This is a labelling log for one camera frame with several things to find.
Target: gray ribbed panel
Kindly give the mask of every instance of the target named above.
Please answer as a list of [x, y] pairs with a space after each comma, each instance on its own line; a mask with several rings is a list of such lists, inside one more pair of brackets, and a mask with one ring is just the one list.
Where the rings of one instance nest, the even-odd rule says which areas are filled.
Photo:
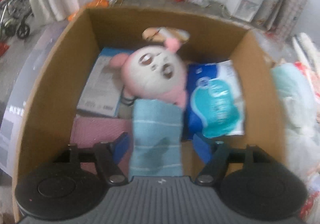
[[135, 177], [111, 188], [93, 210], [72, 220], [49, 222], [26, 217], [21, 224], [302, 224], [298, 219], [249, 220], [230, 209], [215, 190], [189, 177]]

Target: plush toy face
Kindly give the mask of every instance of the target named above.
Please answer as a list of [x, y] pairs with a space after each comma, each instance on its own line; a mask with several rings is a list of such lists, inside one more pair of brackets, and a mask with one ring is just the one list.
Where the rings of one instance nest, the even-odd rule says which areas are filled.
[[179, 85], [185, 73], [180, 58], [161, 46], [139, 49], [125, 65], [125, 77], [137, 88], [155, 95]]

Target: striped towel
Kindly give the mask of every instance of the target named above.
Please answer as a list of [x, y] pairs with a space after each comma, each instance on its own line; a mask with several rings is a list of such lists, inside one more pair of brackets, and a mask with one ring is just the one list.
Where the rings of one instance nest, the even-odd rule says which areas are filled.
[[182, 109], [172, 104], [148, 99], [135, 101], [129, 179], [133, 176], [182, 176], [182, 116]]

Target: plush toy eye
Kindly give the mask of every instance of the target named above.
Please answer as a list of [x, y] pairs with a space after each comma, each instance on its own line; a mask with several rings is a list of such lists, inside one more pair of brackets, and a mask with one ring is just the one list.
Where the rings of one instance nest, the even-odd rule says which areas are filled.
[[170, 63], [166, 63], [165, 65], [163, 65], [163, 67], [162, 67], [162, 75], [166, 79], [172, 78], [172, 76], [173, 76], [173, 66]]
[[153, 61], [153, 55], [150, 53], [144, 54], [140, 59], [139, 59], [139, 64], [142, 66], [147, 66], [150, 65]]

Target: plush toy ear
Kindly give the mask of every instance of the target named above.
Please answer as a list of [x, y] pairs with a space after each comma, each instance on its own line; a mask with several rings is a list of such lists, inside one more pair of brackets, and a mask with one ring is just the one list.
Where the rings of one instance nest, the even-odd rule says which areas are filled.
[[164, 42], [164, 46], [167, 47], [168, 51], [176, 53], [181, 47], [181, 43], [176, 38], [167, 38]]
[[111, 58], [109, 61], [110, 68], [121, 68], [125, 61], [128, 59], [129, 54], [127, 53], [119, 53]]

